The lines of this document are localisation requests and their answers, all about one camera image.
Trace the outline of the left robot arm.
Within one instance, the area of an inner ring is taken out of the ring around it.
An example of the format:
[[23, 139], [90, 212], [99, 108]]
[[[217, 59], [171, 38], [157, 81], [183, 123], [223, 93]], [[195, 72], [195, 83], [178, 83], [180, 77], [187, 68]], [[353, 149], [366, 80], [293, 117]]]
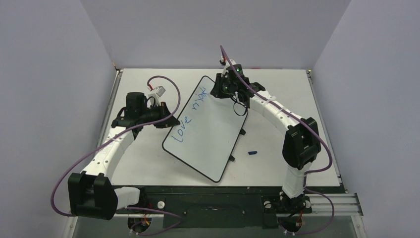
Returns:
[[114, 188], [113, 173], [128, 147], [144, 126], [169, 128], [180, 125], [160, 98], [163, 89], [156, 88], [148, 95], [129, 92], [126, 105], [112, 121], [104, 146], [80, 173], [68, 180], [70, 212], [73, 216], [110, 220], [117, 210], [128, 207], [135, 213], [147, 209], [148, 200], [135, 187]]

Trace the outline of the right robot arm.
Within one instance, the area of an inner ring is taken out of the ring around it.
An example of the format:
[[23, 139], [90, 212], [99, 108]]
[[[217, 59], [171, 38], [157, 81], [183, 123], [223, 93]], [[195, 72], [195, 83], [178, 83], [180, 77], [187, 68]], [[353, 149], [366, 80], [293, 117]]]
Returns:
[[304, 199], [305, 173], [321, 151], [321, 144], [317, 139], [317, 122], [313, 118], [294, 120], [292, 113], [262, 85], [249, 82], [240, 64], [229, 66], [224, 63], [223, 66], [223, 71], [216, 74], [211, 95], [219, 99], [231, 98], [245, 105], [246, 108], [262, 115], [284, 134], [282, 157], [288, 167], [279, 205], [290, 213], [308, 207], [309, 204]]

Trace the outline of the black framed whiteboard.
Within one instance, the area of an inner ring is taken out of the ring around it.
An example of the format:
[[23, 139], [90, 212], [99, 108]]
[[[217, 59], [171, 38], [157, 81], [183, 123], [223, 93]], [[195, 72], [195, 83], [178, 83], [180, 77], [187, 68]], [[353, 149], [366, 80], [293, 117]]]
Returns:
[[214, 81], [203, 76], [162, 143], [165, 152], [213, 182], [220, 182], [241, 134], [248, 110], [232, 99], [210, 94]]

